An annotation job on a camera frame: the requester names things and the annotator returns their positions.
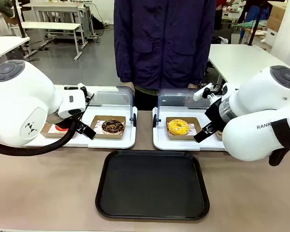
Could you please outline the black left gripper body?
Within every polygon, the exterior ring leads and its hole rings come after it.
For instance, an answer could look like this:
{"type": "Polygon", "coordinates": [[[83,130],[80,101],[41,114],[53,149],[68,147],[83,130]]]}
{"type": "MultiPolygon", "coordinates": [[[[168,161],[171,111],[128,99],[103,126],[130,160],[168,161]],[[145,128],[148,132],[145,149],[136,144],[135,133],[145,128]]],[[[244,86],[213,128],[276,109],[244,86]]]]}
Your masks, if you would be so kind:
{"type": "Polygon", "coordinates": [[[54,112],[47,116],[47,123],[55,125],[71,125],[73,123],[73,119],[61,118],[57,112],[54,112]]]}

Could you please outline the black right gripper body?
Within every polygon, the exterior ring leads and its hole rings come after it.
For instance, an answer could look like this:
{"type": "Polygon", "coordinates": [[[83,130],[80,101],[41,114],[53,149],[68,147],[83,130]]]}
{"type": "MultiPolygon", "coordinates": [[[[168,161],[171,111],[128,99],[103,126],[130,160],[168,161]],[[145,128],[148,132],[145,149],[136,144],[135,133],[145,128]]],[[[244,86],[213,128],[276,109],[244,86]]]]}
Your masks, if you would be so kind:
{"type": "Polygon", "coordinates": [[[207,129],[223,129],[227,123],[222,119],[219,113],[221,105],[221,97],[207,97],[210,102],[209,108],[205,111],[205,115],[210,122],[205,126],[207,129]]]}

